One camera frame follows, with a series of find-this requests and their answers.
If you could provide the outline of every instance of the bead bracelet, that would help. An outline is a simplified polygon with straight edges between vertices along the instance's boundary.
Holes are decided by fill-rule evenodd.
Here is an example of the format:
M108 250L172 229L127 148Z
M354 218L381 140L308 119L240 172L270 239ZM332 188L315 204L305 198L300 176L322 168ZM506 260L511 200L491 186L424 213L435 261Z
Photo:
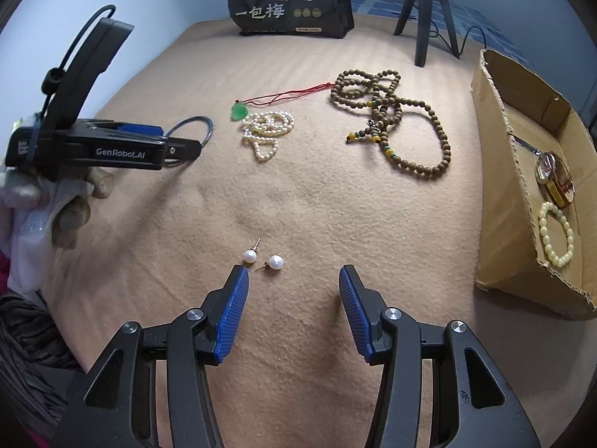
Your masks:
M563 231L566 233L566 240L568 241L568 251L562 256L558 257L556 252L553 250L553 246L551 246L551 237L547 234L547 213L551 212L555 215L557 221L562 224ZM555 267L564 267L568 262L572 259L574 254L574 232L570 227L566 216L563 215L563 212L557 208L551 202L544 202L541 205L541 209L539 210L539 234L541 234L541 240L543 242L543 249L545 249L545 254L551 264Z
M352 79L350 76L360 76L365 79ZM379 83L381 79L387 76L393 76L392 82L389 86L384 86ZM395 165L400 166L403 170L416 172L420 175L429 177L431 175L437 177L442 175L452 159L452 151L448 143L448 136L442 127L440 120L435 115L435 111L431 109L429 104L425 101L417 101L396 96L395 90L400 82L400 74L395 70L384 70L376 75L368 74L362 70L345 70L338 75L335 85L331 90L331 99L335 103L343 104L352 109L363 109L364 107L371 108L373 116L372 120L368 121L368 128L365 130L350 133L346 137L346 142L350 143L356 139L371 136L371 141L379 145L380 150L390 159ZM361 86L361 89L344 90L346 86ZM371 101L353 101L353 98L364 97L366 94L372 94L374 100ZM435 167L425 167L423 165L410 162L398 156L392 150L388 143L387 127L390 125L398 125L402 120L403 106L420 106L429 114L435 133L440 140L440 146L443 151L443 158ZM388 110L393 108L393 115L388 114Z

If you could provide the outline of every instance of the blue gripper pad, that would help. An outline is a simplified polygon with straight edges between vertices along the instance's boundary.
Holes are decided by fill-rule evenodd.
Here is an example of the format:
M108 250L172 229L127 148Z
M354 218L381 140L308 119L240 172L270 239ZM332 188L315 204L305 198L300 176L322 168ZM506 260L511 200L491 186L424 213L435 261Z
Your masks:
M364 358L365 361L370 362L373 357L373 345L371 343L371 327L367 321L365 311L360 303L359 296L354 289L352 281L348 277L346 267L340 269L340 276L338 278L338 285L340 287L340 297L344 310L348 317L352 337L356 344L356 349Z
M231 295L222 316L217 324L217 340L214 357L221 363L225 356L232 350L234 337L237 334L238 324L241 321L245 301L249 294L249 270L243 267L237 281L232 287Z
M138 133L149 136L163 136L163 129L159 126L150 125L136 125L133 123L123 123L118 128L118 131L128 131L129 133Z

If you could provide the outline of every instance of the black cable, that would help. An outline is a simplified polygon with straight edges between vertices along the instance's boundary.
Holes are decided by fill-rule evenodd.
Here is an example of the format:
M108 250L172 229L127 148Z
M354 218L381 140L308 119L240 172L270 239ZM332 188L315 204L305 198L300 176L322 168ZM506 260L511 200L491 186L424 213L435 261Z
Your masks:
M85 32L89 29L89 27L93 24L93 22L96 21L97 18L102 13L104 13L107 10L110 10L110 12L107 15L107 17L110 18L112 15L114 15L114 12L116 11L116 6L112 5L112 4L107 4L105 6L102 6L98 11L96 11L91 16L91 18L89 18L89 20L87 21L87 23L85 25L83 25L83 27L80 29L79 33L77 34L77 36L75 37L75 39L72 41L71 46L66 51L65 56L62 58L62 61L60 62L60 65L58 67L52 69L53 73L57 77L62 77L61 74L64 73L64 70L65 70L65 67L66 67L66 63L71 58L72 53L74 52L77 44L83 38L83 35L85 34ZM46 99L44 100L44 105L42 106L42 109L41 109L40 119L43 119L44 116L46 115L46 111L48 110L48 106L50 105L50 98L51 98L51 96L52 96L52 94L47 94L46 95Z
M435 27L435 34L431 34L431 33L429 33L429 38L436 38L436 37L439 37L439 38L441 38L441 39L444 41L444 43L445 43L445 44L448 46L448 49L452 50L452 47L450 46L450 44L449 44L449 43L446 41L446 39L444 38L444 36L443 36L443 35L440 33L440 30L439 30L439 28L438 28L438 25L437 25L437 24L436 24L436 23L435 23L433 20L431 20L431 23L432 23L432 24L434 25L434 27ZM460 57L460 56L462 55L462 53L465 51L466 39L469 37L469 34L471 33L471 30L472 30L473 28L476 28L477 30L479 30L479 31L481 32L481 35L483 35L483 46L484 46L484 47L487 49L487 40L486 40L486 38L485 38L485 32L483 31L483 29L482 29L482 28L480 28L480 27L477 27L476 25L471 25L471 26L469 27L469 29L466 31L466 33L465 33L465 40L463 40L463 41L462 41L462 47L460 48L460 52L459 52L459 54L458 54L458 56L459 56L459 57Z
M81 30L75 37L75 40L73 40L73 42L71 43L71 46L69 47L69 49L66 51L65 56L62 58L62 62L58 66L58 69L64 70L66 63L68 62L69 58L71 57L71 54L73 53L73 50L75 50L75 47L77 46L79 41L83 38L83 35L87 31L87 29L92 25L92 23L94 21L97 20L97 17L99 17L106 10L110 10L110 13L107 15L107 18L110 18L112 15L114 15L114 12L116 11L116 6L112 5L112 4L107 4L106 6L102 6L98 11L96 11L93 14L93 16L91 18L89 18L87 23L85 25L83 25L83 27L81 28Z

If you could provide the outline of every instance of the pink fabric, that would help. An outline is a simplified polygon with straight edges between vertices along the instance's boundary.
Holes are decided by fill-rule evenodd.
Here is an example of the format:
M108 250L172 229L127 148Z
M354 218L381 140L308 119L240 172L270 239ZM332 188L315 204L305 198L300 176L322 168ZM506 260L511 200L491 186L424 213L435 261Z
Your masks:
M31 436L31 439L33 441L35 441L35 444L37 446L39 446L40 448L50 448L50 445L48 444L47 441L42 440L39 436L37 436L35 433L29 433L29 436Z
M0 295L8 289L8 274L10 273L10 259L0 252Z

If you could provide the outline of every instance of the wooden bead necklace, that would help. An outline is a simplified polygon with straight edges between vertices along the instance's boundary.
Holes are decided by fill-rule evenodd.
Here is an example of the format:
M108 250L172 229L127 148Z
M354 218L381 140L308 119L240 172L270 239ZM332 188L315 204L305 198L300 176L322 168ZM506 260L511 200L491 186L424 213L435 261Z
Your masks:
M389 86L380 84L380 80L387 76L393 76L392 82ZM353 79L350 76L360 76L364 79ZM400 166L404 171L415 172L426 177L434 176L439 177L442 175L448 165L450 164L452 151L450 150L450 144L448 143L448 136L442 127L440 120L435 111L431 109L429 104L425 101L417 101L411 99L405 99L396 96L395 90L400 82L400 74L395 70L384 70L376 75L368 74L362 70L345 70L338 75L335 81L335 85L331 90L331 99L335 103L344 104L352 109L363 109L364 107L371 108L373 119L369 119L367 122L368 127L365 130L355 131L350 133L346 137L346 142L350 143L357 139L365 138L370 136L371 141L379 145L380 150L392 161L396 166ZM347 86L360 86L360 89L349 89L344 90ZM366 94L372 94L374 99L371 101L354 101L355 98L364 97ZM440 139L440 146L443 150L443 158L438 165L435 167L425 167L423 165L416 164L415 162L409 162L398 156L390 148L388 143L387 127L391 125L398 125L402 120L402 108L401 105L405 106L419 106L428 112L429 118L431 119L432 125L434 125L435 133ZM388 114L388 110L393 109L393 115Z

